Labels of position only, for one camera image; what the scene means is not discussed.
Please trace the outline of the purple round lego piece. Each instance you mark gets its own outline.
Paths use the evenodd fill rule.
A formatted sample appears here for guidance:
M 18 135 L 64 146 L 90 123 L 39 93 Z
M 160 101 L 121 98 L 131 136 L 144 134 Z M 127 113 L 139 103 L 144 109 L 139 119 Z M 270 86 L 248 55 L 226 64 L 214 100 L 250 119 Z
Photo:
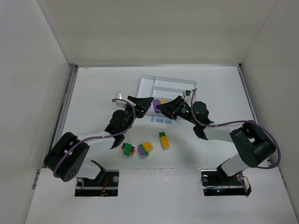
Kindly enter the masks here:
M 159 106 L 160 104 L 161 104 L 161 101 L 160 101 L 159 99 L 154 99 L 153 102 L 152 102 L 154 112 L 157 113 L 157 114 L 160 114 L 160 113 L 161 113 L 161 110 L 158 109 L 158 106 Z

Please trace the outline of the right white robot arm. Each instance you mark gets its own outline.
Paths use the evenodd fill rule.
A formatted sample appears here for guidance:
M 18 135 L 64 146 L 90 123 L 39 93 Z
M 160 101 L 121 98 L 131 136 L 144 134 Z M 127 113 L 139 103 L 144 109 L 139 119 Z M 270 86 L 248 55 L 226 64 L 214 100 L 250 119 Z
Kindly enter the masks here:
M 269 135 L 253 121 L 239 121 L 229 125 L 215 125 L 209 119 L 206 104 L 192 105 L 182 98 L 157 105 L 156 108 L 169 119 L 181 117 L 194 124 L 195 135 L 203 140 L 220 140 L 232 143 L 237 154 L 217 167 L 217 178 L 225 181 L 248 168 L 257 168 L 278 149 Z

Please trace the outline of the green lego brick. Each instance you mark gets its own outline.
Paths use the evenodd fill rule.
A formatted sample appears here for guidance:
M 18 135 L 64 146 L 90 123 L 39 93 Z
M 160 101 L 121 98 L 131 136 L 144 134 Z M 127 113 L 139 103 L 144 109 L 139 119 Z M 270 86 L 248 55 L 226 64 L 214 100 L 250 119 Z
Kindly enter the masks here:
M 163 136 L 165 136 L 165 135 L 166 135 L 165 132 L 160 132 L 160 133 L 159 133 L 159 136 L 160 136 L 160 137 L 163 137 Z

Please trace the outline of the yellow long lego brick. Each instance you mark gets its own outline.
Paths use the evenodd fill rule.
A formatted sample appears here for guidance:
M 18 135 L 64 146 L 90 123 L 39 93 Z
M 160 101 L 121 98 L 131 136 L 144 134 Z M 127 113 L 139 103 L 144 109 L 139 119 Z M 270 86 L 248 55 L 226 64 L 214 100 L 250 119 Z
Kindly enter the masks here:
M 161 140 L 163 149 L 169 149 L 170 145 L 169 145 L 169 141 L 168 141 L 167 136 L 166 135 L 165 136 L 161 136 L 160 140 Z

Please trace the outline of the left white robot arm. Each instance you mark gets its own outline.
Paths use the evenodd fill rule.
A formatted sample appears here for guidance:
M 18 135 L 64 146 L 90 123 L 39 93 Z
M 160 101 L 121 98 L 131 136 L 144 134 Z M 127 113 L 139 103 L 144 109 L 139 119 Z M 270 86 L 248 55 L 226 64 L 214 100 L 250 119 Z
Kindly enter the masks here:
M 135 98 L 127 100 L 114 98 L 112 102 L 124 103 L 124 109 L 112 114 L 108 126 L 99 134 L 84 137 L 82 140 L 71 132 L 66 132 L 48 152 L 43 160 L 45 167 L 53 172 L 55 178 L 68 182 L 74 177 L 81 177 L 85 157 L 95 144 L 94 151 L 114 149 L 125 139 L 125 133 L 133 126 L 136 119 L 141 119 L 150 109 L 154 98 Z

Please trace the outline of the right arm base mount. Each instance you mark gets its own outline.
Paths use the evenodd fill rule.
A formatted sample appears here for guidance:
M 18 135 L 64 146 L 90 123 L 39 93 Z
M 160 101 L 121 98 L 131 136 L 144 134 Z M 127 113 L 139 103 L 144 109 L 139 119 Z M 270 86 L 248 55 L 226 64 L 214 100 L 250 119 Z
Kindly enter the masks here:
M 202 169 L 200 182 L 204 196 L 249 196 L 252 192 L 250 181 L 242 171 L 227 176 L 220 166 Z

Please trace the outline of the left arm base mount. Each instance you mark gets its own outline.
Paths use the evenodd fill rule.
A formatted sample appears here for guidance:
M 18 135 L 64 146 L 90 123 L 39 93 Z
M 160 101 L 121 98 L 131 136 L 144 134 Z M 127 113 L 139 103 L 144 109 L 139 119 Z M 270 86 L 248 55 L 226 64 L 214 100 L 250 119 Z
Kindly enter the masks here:
M 119 170 L 107 170 L 91 160 L 82 165 L 77 178 L 76 197 L 116 197 L 118 196 Z

